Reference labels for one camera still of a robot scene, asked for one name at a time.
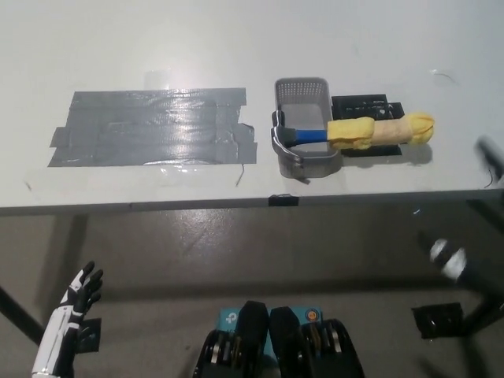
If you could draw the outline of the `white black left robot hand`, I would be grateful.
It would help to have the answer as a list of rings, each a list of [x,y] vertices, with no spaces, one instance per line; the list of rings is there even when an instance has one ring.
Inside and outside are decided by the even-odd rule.
[[[43,333],[31,369],[33,377],[73,376],[81,327],[87,312],[101,298],[102,276],[103,271],[90,261],[68,285]]]

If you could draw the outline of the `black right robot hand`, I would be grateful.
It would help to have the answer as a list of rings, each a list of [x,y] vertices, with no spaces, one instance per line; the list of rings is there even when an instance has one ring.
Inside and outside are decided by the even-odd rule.
[[[429,261],[449,280],[458,281],[467,266],[465,249],[437,234],[420,231],[418,244]]]

